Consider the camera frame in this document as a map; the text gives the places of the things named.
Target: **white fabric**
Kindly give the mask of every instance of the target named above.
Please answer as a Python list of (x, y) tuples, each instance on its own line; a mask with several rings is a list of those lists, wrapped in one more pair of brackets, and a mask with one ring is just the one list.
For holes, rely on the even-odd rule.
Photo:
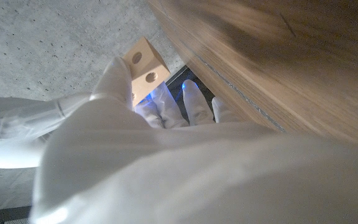
[(151, 128), (124, 101), (53, 133), (32, 222), (358, 223), (358, 149), (253, 123)]
[(165, 82), (146, 96), (134, 111), (141, 115), (152, 128), (179, 128), (189, 126), (181, 116), (178, 105)]
[(190, 126), (199, 124), (213, 124), (212, 114), (207, 102), (195, 82), (186, 80), (183, 82), (183, 101), (189, 117)]
[(217, 123), (240, 121), (240, 119), (231, 110), (229, 110), (223, 101), (216, 96), (212, 99), (212, 109), (214, 110), (215, 121)]

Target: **wooden panel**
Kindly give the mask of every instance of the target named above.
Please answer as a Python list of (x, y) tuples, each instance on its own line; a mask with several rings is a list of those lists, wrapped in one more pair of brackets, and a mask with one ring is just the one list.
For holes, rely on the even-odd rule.
[(239, 114), (358, 144), (358, 3), (149, 3), (182, 59)]

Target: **hole in wooden block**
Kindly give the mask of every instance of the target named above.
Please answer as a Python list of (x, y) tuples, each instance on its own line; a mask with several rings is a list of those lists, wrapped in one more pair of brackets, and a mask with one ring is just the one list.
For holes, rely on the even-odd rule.
[(141, 59), (142, 59), (142, 53), (136, 52), (134, 54), (134, 56), (132, 57), (132, 63), (136, 64), (136, 63), (140, 62)]
[(146, 75), (146, 82), (152, 83), (157, 79), (157, 74), (155, 72), (150, 72)]

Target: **finger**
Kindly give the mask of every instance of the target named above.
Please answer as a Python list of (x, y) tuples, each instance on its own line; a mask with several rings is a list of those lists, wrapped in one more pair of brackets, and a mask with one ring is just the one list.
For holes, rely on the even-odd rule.
[(165, 82), (161, 83), (150, 95), (153, 102), (157, 105), (157, 110), (163, 120), (165, 128), (170, 129), (189, 126), (187, 121), (183, 119), (179, 107)]
[(212, 109), (214, 110), (215, 121), (217, 123), (240, 121), (240, 119), (229, 110), (226, 104), (216, 96), (212, 99)]
[(214, 114), (212, 114), (197, 84), (191, 80), (186, 80), (182, 84), (182, 89), (190, 125), (214, 123)]
[(141, 115), (146, 122), (152, 128), (164, 128), (163, 121), (158, 115), (157, 105), (153, 102), (150, 95), (147, 95), (144, 100), (142, 100), (134, 108), (135, 113)]
[(122, 58), (115, 57), (104, 69), (91, 95), (91, 100), (99, 98), (117, 99), (132, 110), (131, 71)]

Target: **white protective suit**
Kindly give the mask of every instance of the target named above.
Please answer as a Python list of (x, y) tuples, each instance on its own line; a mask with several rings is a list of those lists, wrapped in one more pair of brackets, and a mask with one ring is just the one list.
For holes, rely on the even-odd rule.
[[(358, 223), (358, 149), (214, 124), (195, 83), (183, 92), (191, 126), (163, 85), (137, 114), (115, 58), (92, 100), (48, 140), (32, 222)], [(222, 107), (214, 100), (216, 120), (235, 121)]]

